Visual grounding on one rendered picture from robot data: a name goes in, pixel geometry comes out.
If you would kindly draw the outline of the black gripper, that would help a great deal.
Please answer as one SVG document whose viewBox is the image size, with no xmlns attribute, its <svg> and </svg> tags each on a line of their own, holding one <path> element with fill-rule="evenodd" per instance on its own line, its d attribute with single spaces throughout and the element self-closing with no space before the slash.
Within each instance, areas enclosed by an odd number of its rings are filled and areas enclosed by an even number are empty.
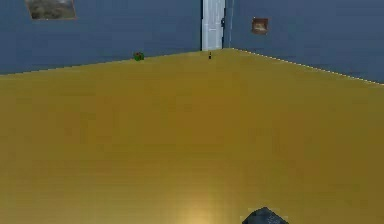
<svg viewBox="0 0 384 224">
<path fill-rule="evenodd" d="M 282 217 L 270 210 L 268 207 L 259 208 L 251 212 L 242 224 L 289 224 Z"/>
</svg>

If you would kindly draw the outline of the small brown framed picture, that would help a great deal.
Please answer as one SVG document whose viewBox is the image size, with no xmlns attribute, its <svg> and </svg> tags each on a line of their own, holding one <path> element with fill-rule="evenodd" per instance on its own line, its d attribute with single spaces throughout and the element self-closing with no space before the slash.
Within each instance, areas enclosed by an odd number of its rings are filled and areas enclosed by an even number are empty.
<svg viewBox="0 0 384 224">
<path fill-rule="evenodd" d="M 267 18 L 253 18 L 252 19 L 252 32 L 254 34 L 266 35 L 268 32 L 268 19 Z"/>
</svg>

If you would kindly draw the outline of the white room door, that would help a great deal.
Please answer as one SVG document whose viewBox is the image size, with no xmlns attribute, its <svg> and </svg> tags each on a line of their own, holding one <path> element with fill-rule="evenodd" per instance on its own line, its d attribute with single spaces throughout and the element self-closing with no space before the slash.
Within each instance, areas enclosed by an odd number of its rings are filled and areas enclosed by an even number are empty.
<svg viewBox="0 0 384 224">
<path fill-rule="evenodd" d="M 223 48 L 224 28 L 221 19 L 225 18 L 225 0 L 202 0 L 201 49 L 212 51 Z"/>
</svg>

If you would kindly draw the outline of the grey framed wall picture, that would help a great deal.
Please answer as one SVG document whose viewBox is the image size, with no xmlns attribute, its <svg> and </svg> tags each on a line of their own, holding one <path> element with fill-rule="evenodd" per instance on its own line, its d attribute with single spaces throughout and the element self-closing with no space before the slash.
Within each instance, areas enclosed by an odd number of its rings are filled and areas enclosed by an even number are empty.
<svg viewBox="0 0 384 224">
<path fill-rule="evenodd" d="M 73 0 L 25 0 L 33 20 L 76 19 Z"/>
</svg>

